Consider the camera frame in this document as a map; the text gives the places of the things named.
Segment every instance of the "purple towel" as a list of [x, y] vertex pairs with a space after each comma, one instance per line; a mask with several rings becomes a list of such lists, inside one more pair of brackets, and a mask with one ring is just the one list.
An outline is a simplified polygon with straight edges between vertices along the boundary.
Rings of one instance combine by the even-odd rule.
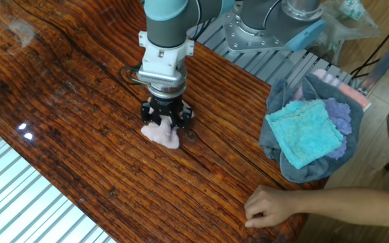
[[346, 136], [352, 133], [351, 127], [351, 117], [349, 113], [351, 108], [347, 104], [339, 103], [335, 98], [329, 98], [322, 100], [325, 103], [325, 109], [327, 110], [328, 117], [331, 119], [332, 123], [336, 125], [336, 129], [343, 134], [342, 145], [337, 148], [335, 151], [327, 154], [326, 156], [339, 159], [346, 152]]

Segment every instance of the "human arm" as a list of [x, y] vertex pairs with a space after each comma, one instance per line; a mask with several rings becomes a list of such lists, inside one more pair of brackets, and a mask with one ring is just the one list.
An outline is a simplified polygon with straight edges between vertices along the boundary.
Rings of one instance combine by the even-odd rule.
[[389, 192], [366, 188], [282, 191], [260, 186], [244, 207], [247, 227], [275, 226], [296, 213], [389, 227]]

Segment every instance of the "human hand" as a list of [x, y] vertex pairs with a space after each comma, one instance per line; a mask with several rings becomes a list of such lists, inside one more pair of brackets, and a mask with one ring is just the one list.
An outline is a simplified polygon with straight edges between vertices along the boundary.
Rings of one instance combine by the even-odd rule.
[[288, 219], [296, 213], [297, 201], [293, 195], [293, 192], [258, 186], [244, 206], [246, 227], [270, 227]]

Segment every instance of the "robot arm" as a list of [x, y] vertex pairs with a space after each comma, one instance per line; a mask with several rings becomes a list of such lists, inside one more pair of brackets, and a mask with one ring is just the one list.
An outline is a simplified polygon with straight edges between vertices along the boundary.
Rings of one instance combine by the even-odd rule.
[[149, 84], [150, 91], [181, 87], [186, 77], [184, 58], [193, 55], [195, 48], [195, 42], [187, 39], [187, 30], [231, 10], [234, 3], [235, 0], [146, 0], [147, 32], [139, 33], [139, 44], [146, 50], [138, 79]]
[[171, 118], [171, 128], [188, 127], [192, 110], [182, 102], [187, 77], [184, 59], [193, 55], [195, 42], [187, 38], [187, 30], [230, 11], [234, 4], [235, 0], [145, 1], [147, 32], [139, 32], [145, 54], [137, 76], [152, 97], [141, 107], [144, 122], [160, 124], [165, 115]]
[[[323, 30], [320, 1], [246, 0], [232, 20], [235, 24], [225, 25], [231, 37], [228, 40], [235, 47], [255, 46], [258, 42], [264, 48], [263, 39], [273, 38], [280, 48], [286, 43], [293, 51], [303, 49]], [[188, 127], [192, 113], [182, 102], [187, 77], [184, 59], [193, 55], [195, 42], [187, 38], [186, 32], [229, 12], [234, 5], [235, 0], [145, 0], [147, 32], [139, 32], [139, 45], [146, 50], [136, 73], [137, 81], [146, 84], [152, 94], [151, 100], [142, 104], [144, 122], [160, 124], [161, 116], [166, 115], [172, 119], [171, 127]], [[238, 35], [241, 45], [236, 43]]]

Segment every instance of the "finger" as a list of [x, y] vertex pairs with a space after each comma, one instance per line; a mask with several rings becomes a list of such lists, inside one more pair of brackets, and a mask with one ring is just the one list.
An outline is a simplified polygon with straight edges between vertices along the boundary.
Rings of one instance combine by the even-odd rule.
[[271, 220], [271, 217], [259, 217], [255, 219], [250, 219], [246, 222], [246, 227], [271, 227], [276, 226], [276, 224]]
[[246, 218], [247, 220], [252, 219], [253, 216], [259, 213], [266, 211], [265, 205], [262, 203], [253, 203], [246, 209]]
[[244, 206], [245, 209], [248, 207], [248, 205], [252, 204], [254, 201], [257, 200], [257, 196], [259, 195], [260, 191], [262, 191], [262, 189], [263, 189], [263, 186], [258, 186], [256, 188], [256, 190], [251, 194], [249, 199], [247, 199], [246, 204]]

